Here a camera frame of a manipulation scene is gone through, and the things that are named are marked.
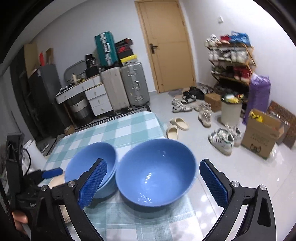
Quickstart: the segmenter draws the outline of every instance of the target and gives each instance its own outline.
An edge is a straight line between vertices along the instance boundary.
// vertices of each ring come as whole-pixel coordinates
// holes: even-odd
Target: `desk leg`
[[[66,113],[68,114],[68,116],[69,116],[69,118],[70,118],[72,124],[74,125],[74,128],[77,128],[77,125],[76,125],[75,122],[73,121],[73,119],[72,119],[72,117],[71,117],[71,115],[70,115],[70,113],[69,113],[69,110],[68,110],[66,104],[63,103],[63,106],[64,106],[64,108],[65,108],[65,110],[66,110]]]

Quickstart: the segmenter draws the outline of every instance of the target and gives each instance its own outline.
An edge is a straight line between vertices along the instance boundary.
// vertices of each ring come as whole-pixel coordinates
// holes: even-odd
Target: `door frame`
[[[187,25],[186,25],[186,22],[185,22],[185,18],[184,18],[183,11],[181,9],[181,5],[179,3],[179,0],[136,0],[135,1],[135,5],[136,5],[138,17],[139,17],[139,20],[140,20],[141,29],[142,29],[144,40],[145,40],[145,46],[146,46],[146,50],[147,50],[147,53],[148,53],[150,68],[151,68],[151,72],[152,72],[152,76],[153,76],[153,82],[154,82],[154,86],[155,86],[155,89],[156,89],[156,91],[157,91],[158,94],[160,92],[159,92],[158,82],[157,82],[156,73],[155,73],[155,69],[154,69],[154,63],[153,63],[153,59],[152,59],[152,53],[151,53],[151,50],[150,50],[148,35],[147,35],[147,32],[146,32],[146,28],[145,28],[145,24],[144,24],[144,19],[143,19],[143,15],[142,15],[142,12],[141,12],[140,4],[139,3],[141,3],[141,2],[160,2],[160,1],[173,1],[173,2],[176,2],[177,5],[178,5],[179,12],[180,12],[180,15],[181,15],[181,19],[182,19],[182,21],[184,23],[186,40],[187,40],[187,43],[189,45],[190,62],[191,62],[193,80],[194,80],[193,85],[196,85],[196,75],[195,75],[195,69],[194,69],[194,64],[193,64],[192,48],[191,48],[191,43],[190,43],[190,39],[189,39]]]

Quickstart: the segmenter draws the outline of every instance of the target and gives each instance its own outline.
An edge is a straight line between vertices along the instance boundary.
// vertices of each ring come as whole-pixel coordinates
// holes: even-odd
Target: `tablecloth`
[[[152,112],[140,112],[106,122],[64,137],[50,155],[45,169],[66,169],[71,158],[85,146],[107,142],[118,159],[135,145],[150,139],[165,138],[166,126]],[[40,186],[48,184],[44,180]],[[94,199],[85,213],[106,241],[182,241],[202,240],[196,214],[187,195],[161,208],[147,209],[124,199],[117,191],[109,199]],[[68,229],[79,240],[73,225]]]

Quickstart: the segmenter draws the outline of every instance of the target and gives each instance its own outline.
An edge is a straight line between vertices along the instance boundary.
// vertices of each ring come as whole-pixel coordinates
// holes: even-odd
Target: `metal screw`
[[[68,182],[68,187],[74,187],[75,186],[75,182],[74,181],[70,181]]]
[[[47,189],[47,185],[43,185],[42,187],[41,187],[41,191],[45,191]]]
[[[239,186],[239,182],[237,182],[237,181],[233,181],[231,184],[236,188]]]
[[[262,191],[265,191],[265,190],[266,190],[266,186],[264,186],[264,185],[260,185],[260,189],[261,189]]]

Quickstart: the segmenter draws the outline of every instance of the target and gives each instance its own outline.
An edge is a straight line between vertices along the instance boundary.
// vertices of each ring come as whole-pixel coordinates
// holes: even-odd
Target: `black and white rug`
[[[121,117],[125,117],[125,116],[136,114],[136,113],[140,113],[140,112],[143,112],[143,111],[149,111],[149,112],[151,112],[151,109],[149,108],[149,106],[145,106],[145,107],[139,108],[137,110],[132,110],[132,111],[130,111],[128,113],[120,114],[120,115],[113,116],[113,117],[110,117],[110,118],[106,118],[106,119],[103,119],[103,120],[98,120],[95,123],[91,123],[89,125],[86,125],[84,127],[81,127],[79,129],[76,129],[74,131],[74,133],[79,132],[79,131],[82,131],[82,130],[85,130],[85,129],[88,129],[88,128],[91,128],[91,127],[94,127],[94,126],[97,126],[99,124],[103,124],[103,123],[106,123],[106,122],[109,122],[109,121],[116,120],[116,119],[121,118]],[[59,140],[61,140],[64,137],[65,137],[65,134],[61,134],[61,135],[58,135],[57,136],[57,139],[55,140],[55,142],[53,143],[52,147],[48,151],[47,156],[52,153],[52,151],[54,150],[54,148],[57,145],[57,143],[59,142]]]

